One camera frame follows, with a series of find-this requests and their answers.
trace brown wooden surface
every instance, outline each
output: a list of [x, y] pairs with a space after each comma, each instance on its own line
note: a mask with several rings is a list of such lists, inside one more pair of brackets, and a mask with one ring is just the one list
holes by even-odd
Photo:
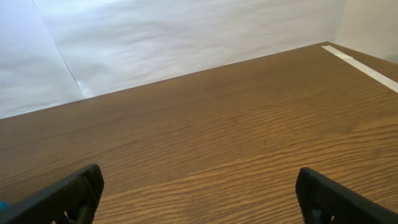
[[0, 199], [95, 162], [95, 223], [302, 223], [309, 166], [398, 212], [398, 94], [321, 45], [2, 119]]

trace white tape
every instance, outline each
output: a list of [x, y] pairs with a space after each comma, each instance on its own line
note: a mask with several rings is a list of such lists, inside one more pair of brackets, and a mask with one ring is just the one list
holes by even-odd
[[369, 75], [373, 79], [377, 80], [379, 83], [385, 85], [386, 87], [390, 88], [392, 91], [398, 93], [398, 83], [390, 78], [385, 77], [381, 73], [369, 68], [368, 66], [362, 64], [361, 62], [355, 60], [353, 57], [344, 54], [343, 52], [335, 49], [332, 46], [322, 46], [324, 49], [329, 51], [330, 53], [336, 55], [337, 57], [343, 59], [345, 62], [349, 63], [350, 65], [354, 66], [361, 72]]

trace white backdrop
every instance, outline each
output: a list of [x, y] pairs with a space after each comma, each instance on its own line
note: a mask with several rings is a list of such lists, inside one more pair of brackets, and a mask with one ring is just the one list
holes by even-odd
[[360, 4], [347, 0], [347, 10], [345, 0], [34, 0], [36, 10], [30, 0], [3, 2], [14, 11], [15, 2], [29, 6], [23, 14], [30, 16], [0, 17], [6, 37], [24, 42], [0, 49], [0, 118], [317, 42], [355, 42], [339, 28], [352, 29], [347, 21]]

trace wooden tabletop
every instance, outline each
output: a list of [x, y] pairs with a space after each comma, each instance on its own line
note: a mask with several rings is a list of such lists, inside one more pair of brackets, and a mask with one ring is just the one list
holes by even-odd
[[398, 212], [398, 94], [322, 45], [2, 119], [0, 200], [97, 163], [95, 223], [302, 223], [308, 166]]

